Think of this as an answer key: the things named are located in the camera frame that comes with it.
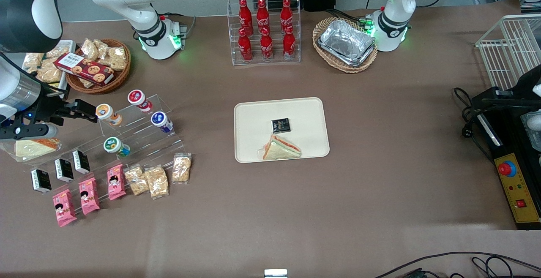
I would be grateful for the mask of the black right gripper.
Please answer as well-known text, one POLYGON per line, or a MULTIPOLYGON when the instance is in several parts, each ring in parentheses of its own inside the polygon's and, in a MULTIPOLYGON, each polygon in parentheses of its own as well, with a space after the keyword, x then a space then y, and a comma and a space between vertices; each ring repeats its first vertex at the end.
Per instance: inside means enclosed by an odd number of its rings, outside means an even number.
POLYGON ((60 96, 41 96, 29 108, 17 112, 8 119, 8 125, 33 125, 37 123, 51 123, 56 126, 64 125, 64 117, 71 119, 83 119, 91 123, 97 123, 96 107, 75 99, 66 104, 60 96))

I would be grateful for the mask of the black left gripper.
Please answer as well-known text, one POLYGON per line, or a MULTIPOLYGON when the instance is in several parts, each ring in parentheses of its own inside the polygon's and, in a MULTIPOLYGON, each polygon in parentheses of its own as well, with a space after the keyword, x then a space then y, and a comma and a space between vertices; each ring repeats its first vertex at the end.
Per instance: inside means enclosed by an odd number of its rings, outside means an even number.
POLYGON ((533 91, 540 83, 541 65, 523 74, 514 86, 514 96, 519 99, 483 98, 482 102, 494 106, 541 106, 540 97, 533 91))

